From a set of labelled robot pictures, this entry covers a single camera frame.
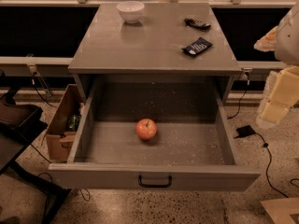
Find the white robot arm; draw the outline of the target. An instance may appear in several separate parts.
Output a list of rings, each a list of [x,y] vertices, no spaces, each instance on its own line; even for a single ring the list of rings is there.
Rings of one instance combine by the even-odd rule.
[[[299,4],[259,39],[254,48],[273,51],[275,58],[286,64],[281,71],[269,73],[257,111],[257,125],[269,129],[278,125],[299,101]]]

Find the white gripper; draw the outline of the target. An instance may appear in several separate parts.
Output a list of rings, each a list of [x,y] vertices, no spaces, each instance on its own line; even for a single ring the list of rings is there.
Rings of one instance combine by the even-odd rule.
[[[258,51],[273,51],[278,28],[275,26],[256,41]],[[279,72],[271,71],[263,89],[262,100],[257,110],[256,123],[262,129],[273,128],[299,101],[299,67],[287,66]]]

